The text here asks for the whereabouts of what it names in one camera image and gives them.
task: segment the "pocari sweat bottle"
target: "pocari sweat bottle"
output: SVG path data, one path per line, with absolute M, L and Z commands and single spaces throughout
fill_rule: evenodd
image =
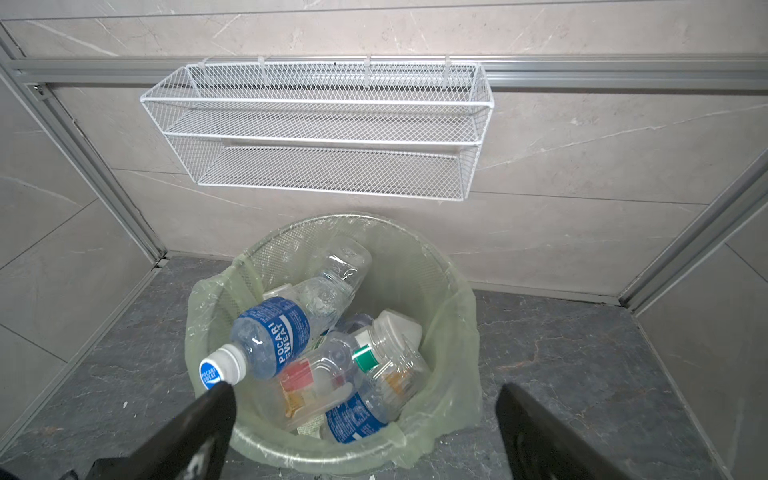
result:
M 351 443 L 373 435 L 397 420 L 405 404 L 424 388 L 429 373 L 424 359 L 411 349 L 374 366 L 349 400 L 326 412 L 320 438 Z
M 200 362 L 207 389 L 232 385 L 250 372 L 270 379 L 332 327 L 352 302 L 371 264 L 371 254 L 347 237 L 334 238 L 320 271 L 308 280 L 276 289 L 277 296 L 246 310 L 227 343 Z

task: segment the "red label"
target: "red label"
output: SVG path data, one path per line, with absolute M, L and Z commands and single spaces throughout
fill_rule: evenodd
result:
M 290 363 L 279 375 L 280 385 L 286 392 L 295 392 L 312 385 L 312 369 L 309 360 L 298 360 Z

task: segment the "wall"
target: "wall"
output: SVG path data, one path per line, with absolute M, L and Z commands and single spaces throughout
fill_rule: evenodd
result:
M 0 145 L 1 445 L 152 265 L 3 83 Z
M 768 477 L 768 208 L 639 315 L 736 480 Z
M 757 0 L 495 3 L 40 0 L 2 17 L 32 57 L 768 51 Z M 35 20 L 56 16 L 93 18 Z M 292 220 L 366 210 L 420 230 L 485 288 L 608 296 L 756 158 L 768 126 L 766 97 L 496 92 L 469 199 L 439 203 L 198 187 L 145 90 L 55 93 L 171 250 L 233 256 Z

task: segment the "plastic trash bag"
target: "plastic trash bag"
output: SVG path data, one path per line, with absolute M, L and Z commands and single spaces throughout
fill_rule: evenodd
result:
M 235 386 L 237 420 L 230 445 L 256 462 L 306 473 L 355 474 L 387 462 L 409 468 L 440 436 L 479 422 L 482 391 L 475 295 L 466 279 L 418 234 L 370 214 L 337 214 L 292 223 L 239 255 L 221 274 L 198 282 L 187 314 L 184 356 L 195 395 L 205 393 L 200 361 L 229 339 L 232 322 L 263 292 L 306 279 L 324 246 L 351 237 L 373 257 L 348 312 L 390 308 L 422 323 L 419 348 L 432 369 L 426 387 L 375 435 L 347 445 L 284 432 L 259 416 L 263 384 Z

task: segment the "white wire basket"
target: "white wire basket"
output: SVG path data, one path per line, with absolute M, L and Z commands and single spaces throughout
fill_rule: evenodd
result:
M 493 97 L 469 62 L 209 62 L 141 96 L 192 180 L 464 200 Z

